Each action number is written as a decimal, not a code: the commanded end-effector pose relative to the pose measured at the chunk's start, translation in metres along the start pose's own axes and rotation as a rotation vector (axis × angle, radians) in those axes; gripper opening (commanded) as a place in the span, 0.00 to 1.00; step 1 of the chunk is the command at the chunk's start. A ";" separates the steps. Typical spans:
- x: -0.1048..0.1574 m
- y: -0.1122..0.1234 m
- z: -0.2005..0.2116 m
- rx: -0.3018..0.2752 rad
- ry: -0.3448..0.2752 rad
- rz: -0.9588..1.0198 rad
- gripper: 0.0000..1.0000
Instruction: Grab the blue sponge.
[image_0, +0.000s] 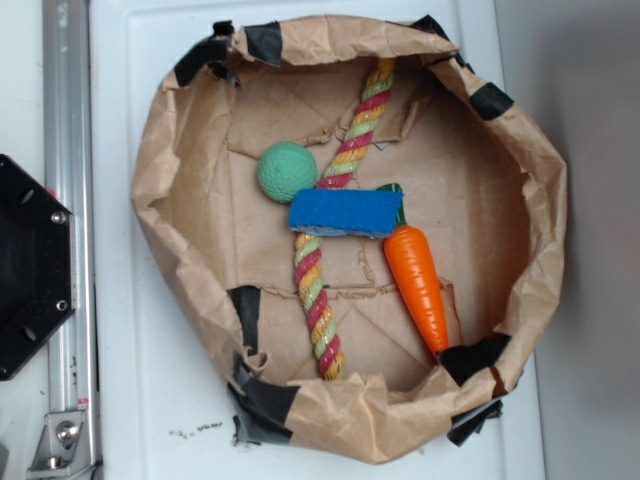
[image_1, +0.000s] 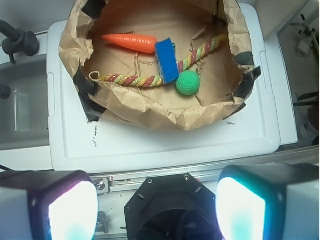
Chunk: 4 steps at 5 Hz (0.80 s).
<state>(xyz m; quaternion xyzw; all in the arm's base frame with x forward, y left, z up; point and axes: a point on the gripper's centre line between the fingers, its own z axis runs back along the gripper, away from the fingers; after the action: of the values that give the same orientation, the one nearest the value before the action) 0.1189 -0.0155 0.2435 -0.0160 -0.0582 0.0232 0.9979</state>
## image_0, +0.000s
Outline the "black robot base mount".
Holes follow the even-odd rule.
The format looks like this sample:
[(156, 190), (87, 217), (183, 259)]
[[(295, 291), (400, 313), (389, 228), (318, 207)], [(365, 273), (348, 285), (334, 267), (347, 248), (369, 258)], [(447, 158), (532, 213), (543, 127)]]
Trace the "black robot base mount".
[(1, 379), (30, 361), (74, 312), (73, 214), (1, 156)]

